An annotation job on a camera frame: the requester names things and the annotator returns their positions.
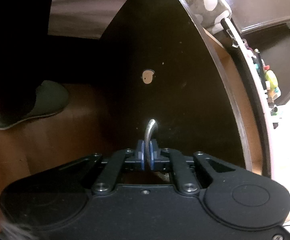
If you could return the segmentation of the grey slipper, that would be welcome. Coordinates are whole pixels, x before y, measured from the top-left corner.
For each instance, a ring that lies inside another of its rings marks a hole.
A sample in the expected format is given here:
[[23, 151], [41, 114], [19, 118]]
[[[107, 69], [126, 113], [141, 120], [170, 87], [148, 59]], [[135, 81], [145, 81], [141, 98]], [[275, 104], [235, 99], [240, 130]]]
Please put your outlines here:
[[8, 81], [0, 85], [0, 130], [63, 111], [69, 91], [49, 80]]

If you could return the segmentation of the drawer metal handle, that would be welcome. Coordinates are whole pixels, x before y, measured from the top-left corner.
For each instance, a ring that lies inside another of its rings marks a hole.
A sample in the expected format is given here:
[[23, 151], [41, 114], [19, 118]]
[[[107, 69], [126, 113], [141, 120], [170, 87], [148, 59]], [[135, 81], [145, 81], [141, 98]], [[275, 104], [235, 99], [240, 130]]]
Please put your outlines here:
[[153, 171], [155, 164], [154, 148], [151, 142], [153, 133], [158, 129], [156, 120], [150, 119], [144, 134], [144, 158], [148, 167]]

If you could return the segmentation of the dark wooden headboard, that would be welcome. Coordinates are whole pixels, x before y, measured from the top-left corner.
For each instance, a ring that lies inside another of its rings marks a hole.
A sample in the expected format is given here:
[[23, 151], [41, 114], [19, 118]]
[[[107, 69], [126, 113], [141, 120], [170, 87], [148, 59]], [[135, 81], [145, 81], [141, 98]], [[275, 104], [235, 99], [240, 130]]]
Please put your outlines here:
[[290, 100], [290, 0], [226, 0], [232, 22], [249, 46], [275, 72], [282, 95], [278, 105]]

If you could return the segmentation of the grey spotted blanket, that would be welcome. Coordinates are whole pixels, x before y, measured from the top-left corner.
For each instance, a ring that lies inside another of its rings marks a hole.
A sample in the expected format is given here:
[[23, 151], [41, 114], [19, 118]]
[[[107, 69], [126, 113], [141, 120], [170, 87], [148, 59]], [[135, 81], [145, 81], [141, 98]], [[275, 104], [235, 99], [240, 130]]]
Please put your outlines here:
[[[48, 33], [100, 38], [127, 0], [52, 0]], [[185, 0], [198, 22], [210, 33], [221, 31], [221, 20], [232, 10], [224, 0]]]

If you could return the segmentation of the green yellow toy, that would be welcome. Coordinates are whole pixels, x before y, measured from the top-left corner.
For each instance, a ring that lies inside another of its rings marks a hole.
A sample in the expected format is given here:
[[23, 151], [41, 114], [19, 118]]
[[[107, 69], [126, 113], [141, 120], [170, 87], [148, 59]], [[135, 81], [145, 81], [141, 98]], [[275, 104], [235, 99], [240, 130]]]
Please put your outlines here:
[[278, 80], [272, 70], [267, 70], [265, 74], [266, 81], [269, 82], [270, 89], [275, 90], [278, 87]]

